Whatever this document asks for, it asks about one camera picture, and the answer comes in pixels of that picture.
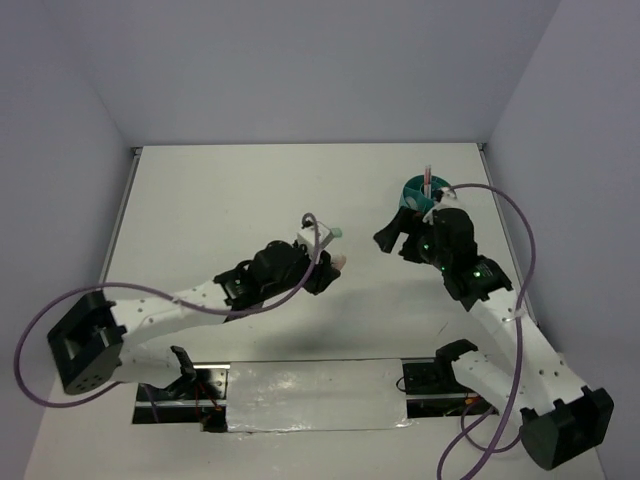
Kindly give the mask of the red transparent pen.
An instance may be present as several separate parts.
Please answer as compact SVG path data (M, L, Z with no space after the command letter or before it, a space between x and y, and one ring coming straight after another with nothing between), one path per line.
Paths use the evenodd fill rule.
M423 194L426 198L432 198L432 166L427 165L423 175Z

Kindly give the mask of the clear tape roll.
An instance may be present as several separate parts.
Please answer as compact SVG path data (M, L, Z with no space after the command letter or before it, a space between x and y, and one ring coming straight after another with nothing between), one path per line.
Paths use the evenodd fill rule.
M421 210L421 207L419 206L418 202L412 197L405 197L404 202L408 208L411 208L416 211Z

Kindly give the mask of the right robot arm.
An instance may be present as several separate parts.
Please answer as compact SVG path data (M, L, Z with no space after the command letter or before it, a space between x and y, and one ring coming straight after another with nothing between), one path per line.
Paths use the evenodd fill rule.
M400 235L406 237L400 256L438 269L452 299L495 340L513 367L506 374L473 343L458 340L437 350L436 383L446 391L464 386L483 397L517 427L525 451L544 470L599 446L613 399L575 374L530 316L516 308L508 276L479 254L469 215L458 208L422 214L400 207L374 240L388 253Z

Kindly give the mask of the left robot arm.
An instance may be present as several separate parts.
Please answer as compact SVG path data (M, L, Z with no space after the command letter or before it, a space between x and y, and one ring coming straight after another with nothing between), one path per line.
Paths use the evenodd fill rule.
M47 335L63 390L82 395L109 381L147 383L185 398L196 385L185 347L171 344L153 353L151 340L246 317L297 286L318 295L340 277L345 262L326 250L315 254L298 242L272 241L253 258L167 298L110 300L101 289L86 293Z

